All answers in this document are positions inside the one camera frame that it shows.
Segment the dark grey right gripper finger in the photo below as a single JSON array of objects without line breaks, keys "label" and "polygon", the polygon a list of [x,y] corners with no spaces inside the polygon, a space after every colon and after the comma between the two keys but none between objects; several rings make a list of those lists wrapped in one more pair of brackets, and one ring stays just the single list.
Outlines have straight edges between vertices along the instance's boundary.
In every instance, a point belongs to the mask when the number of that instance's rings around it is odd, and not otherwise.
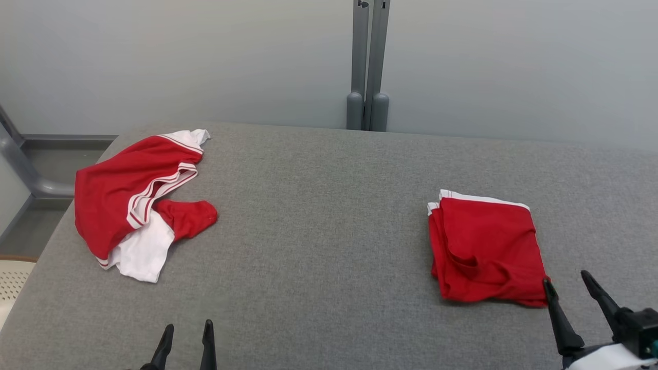
[{"label": "dark grey right gripper finger", "polygon": [[552,281],[545,278],[542,283],[558,353],[561,356],[573,356],[574,353],[583,349],[583,338],[576,333],[566,318]]},{"label": "dark grey right gripper finger", "polygon": [[590,274],[589,271],[581,271],[580,275],[582,277],[583,283],[585,284],[590,297],[592,297],[602,310],[602,314],[606,318],[607,323],[609,324],[611,330],[618,330],[619,323],[616,318],[617,312],[620,310],[620,307],[613,298],[601,287],[598,281]]}]

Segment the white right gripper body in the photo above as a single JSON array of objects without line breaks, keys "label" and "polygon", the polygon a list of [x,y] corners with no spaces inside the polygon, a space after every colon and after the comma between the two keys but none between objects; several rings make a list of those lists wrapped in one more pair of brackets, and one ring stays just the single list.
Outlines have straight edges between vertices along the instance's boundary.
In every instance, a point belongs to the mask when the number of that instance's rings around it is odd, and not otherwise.
[{"label": "white right gripper body", "polygon": [[563,369],[649,369],[656,367],[656,358],[642,360],[622,344],[603,346],[574,360]]}]

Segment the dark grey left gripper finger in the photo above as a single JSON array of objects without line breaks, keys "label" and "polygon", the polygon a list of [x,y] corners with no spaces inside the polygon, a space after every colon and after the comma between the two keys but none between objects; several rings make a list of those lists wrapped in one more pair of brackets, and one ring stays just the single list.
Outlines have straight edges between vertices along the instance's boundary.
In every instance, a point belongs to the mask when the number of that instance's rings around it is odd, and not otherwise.
[{"label": "dark grey left gripper finger", "polygon": [[215,346],[214,325],[210,319],[205,321],[204,334],[202,335],[204,351],[200,360],[200,370],[217,370],[217,357]]},{"label": "dark grey left gripper finger", "polygon": [[150,362],[143,364],[141,370],[146,369],[159,369],[163,370],[166,367],[167,357],[171,353],[174,335],[174,325],[169,324],[165,327],[162,337],[154,351]]}]

